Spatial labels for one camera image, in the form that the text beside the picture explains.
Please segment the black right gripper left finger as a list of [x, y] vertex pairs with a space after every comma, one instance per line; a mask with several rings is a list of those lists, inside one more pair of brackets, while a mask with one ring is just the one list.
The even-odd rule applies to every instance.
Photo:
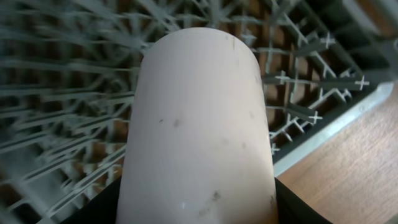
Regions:
[[115, 224], [121, 177], [62, 224]]

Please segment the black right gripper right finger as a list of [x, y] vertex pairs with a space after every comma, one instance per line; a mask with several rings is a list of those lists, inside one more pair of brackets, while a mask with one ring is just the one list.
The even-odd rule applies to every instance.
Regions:
[[331, 224], [276, 178], [275, 187], [280, 224]]

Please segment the pink cup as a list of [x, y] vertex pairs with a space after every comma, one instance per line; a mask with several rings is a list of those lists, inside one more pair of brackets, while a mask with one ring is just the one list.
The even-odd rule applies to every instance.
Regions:
[[145, 54], [118, 223], [277, 223], [260, 68], [236, 37], [182, 29]]

